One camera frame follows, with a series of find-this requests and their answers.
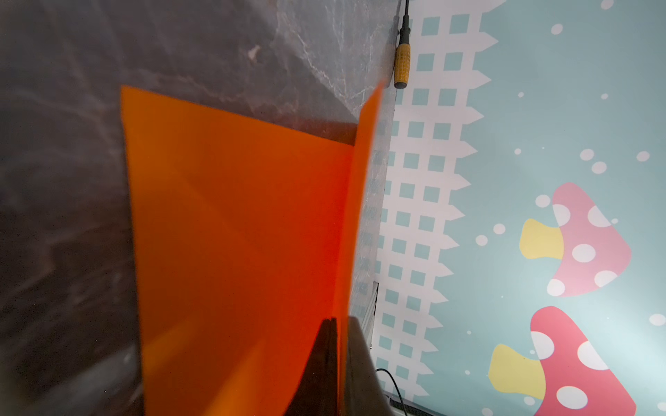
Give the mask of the orange paper sheet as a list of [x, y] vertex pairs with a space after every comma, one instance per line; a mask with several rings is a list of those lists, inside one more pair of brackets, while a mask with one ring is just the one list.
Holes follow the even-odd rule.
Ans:
[[343, 205], [343, 216], [336, 267], [336, 286], [332, 316], [336, 318], [338, 330], [338, 375], [336, 376], [336, 407], [338, 415], [345, 414], [345, 382], [350, 326], [350, 299], [357, 248], [358, 232], [364, 203], [368, 164], [372, 153], [377, 120], [383, 98], [383, 88], [377, 87], [362, 107], [354, 146], [351, 150], [348, 169], [347, 191]]
[[354, 149], [121, 90], [149, 415], [280, 415], [334, 304]]

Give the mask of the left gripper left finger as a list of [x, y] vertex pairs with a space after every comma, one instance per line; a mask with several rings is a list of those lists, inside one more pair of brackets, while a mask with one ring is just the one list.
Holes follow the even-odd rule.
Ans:
[[336, 319], [321, 322], [308, 362], [284, 416], [338, 414], [338, 326]]

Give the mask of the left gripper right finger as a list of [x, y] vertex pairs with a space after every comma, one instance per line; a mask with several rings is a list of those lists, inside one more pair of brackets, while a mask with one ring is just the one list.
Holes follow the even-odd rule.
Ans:
[[343, 415], [393, 415], [389, 400], [379, 385], [361, 325], [355, 317], [348, 319], [343, 384]]

